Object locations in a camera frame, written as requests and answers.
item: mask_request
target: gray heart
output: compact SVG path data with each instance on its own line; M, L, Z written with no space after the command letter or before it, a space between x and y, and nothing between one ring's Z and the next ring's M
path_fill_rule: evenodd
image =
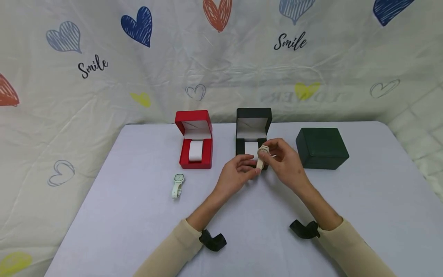
M400 84L400 79L394 80L394 81L390 81L389 83L387 83L386 85L383 85L383 83L377 83L375 85L373 85L371 87L371 89L369 90L369 93L371 94L371 96L375 99L378 99L382 96L387 95L388 93L390 93L393 89L395 89L398 85Z
M196 101L201 101L206 94L206 87L202 84L199 84L198 86L196 86L195 89L192 87L187 87L186 94Z
M56 161L54 164L54 170L57 172L57 174L49 177L48 179L48 185L51 187L57 187L66 183L75 175L74 166L67 160Z

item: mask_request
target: white watch strap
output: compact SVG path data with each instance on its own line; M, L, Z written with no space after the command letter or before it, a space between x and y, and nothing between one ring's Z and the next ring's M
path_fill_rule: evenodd
M183 183L174 184L174 187L172 188L172 198L180 198L180 195L182 194L182 184Z
M257 156L258 156L258 152L260 152L260 151L265 151L269 154L269 147L265 146L265 145L260 146L260 148L258 148L258 151L257 151ZM264 167L264 162L260 158L258 158L256 168L259 168L260 170L262 170L263 167Z

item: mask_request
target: watch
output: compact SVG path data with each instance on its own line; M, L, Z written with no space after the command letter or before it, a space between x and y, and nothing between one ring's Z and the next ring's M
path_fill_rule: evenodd
M172 198L180 198L182 194L182 184L185 181L184 174L176 174L174 176L174 187L172 188Z
M260 152L260 151L265 151L269 154L269 147L266 145L260 146L260 148L258 148L257 155L258 155L258 152ZM260 170L262 170L263 167L264 167L264 162L260 158L258 158L256 168L259 168Z

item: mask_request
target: watch box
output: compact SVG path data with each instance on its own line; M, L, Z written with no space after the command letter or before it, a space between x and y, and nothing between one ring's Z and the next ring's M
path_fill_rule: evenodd
M183 134L180 165L183 169L212 167L212 124L207 110L178 111L175 124Z
M258 148L267 140L272 122L271 108L238 108L235 154L254 155L258 159Z
M349 158L337 128L302 128L296 143L304 168L337 169Z

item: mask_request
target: yellow heart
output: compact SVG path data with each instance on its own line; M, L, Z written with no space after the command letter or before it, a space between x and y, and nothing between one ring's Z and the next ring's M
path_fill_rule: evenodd
M130 93L135 102L140 103L143 107L149 108L151 106L151 100L149 99L149 95L146 93L142 93L140 95Z
M305 86L303 83L296 83L295 94L300 100L307 100L319 90L319 87L320 83L313 83L310 86Z
M0 277L8 277L27 268L32 263L32 257L28 253L14 252L0 261Z

